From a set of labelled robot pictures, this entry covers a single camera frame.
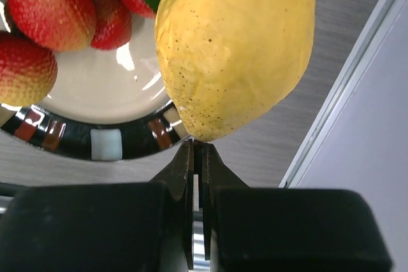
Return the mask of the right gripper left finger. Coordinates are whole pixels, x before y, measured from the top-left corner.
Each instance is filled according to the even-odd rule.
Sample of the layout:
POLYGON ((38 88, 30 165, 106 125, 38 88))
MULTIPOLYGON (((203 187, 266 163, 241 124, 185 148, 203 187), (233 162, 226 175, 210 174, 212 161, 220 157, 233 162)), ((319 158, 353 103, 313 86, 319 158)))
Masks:
POLYGON ((1 215, 2 271, 188 271, 192 141, 148 182, 21 187, 1 215))

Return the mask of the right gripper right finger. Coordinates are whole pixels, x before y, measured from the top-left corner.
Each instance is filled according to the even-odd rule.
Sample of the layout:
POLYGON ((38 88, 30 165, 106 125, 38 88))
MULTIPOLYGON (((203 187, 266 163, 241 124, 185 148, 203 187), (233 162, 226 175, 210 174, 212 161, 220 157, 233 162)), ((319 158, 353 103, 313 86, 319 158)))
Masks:
POLYGON ((255 188, 202 145, 205 257, 212 271, 390 271, 366 200, 347 189, 255 188))

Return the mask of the fake yellow lemon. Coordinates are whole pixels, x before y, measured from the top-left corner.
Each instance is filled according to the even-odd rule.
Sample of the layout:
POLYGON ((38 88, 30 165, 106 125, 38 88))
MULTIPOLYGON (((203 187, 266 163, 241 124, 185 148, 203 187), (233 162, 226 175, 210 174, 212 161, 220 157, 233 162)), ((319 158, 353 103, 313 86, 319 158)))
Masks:
POLYGON ((314 42, 316 0, 161 0, 156 52, 186 131, 225 137, 298 84, 314 42))

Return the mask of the fake lychee bunch red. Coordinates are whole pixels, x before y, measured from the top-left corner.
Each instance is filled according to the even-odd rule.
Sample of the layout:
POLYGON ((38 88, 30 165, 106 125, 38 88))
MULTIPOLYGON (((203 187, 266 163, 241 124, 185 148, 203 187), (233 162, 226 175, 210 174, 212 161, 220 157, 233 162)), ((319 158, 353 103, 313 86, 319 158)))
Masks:
POLYGON ((6 0, 1 31, 1 102, 29 106, 57 79, 55 55, 127 45, 133 15, 154 18, 159 0, 6 0))

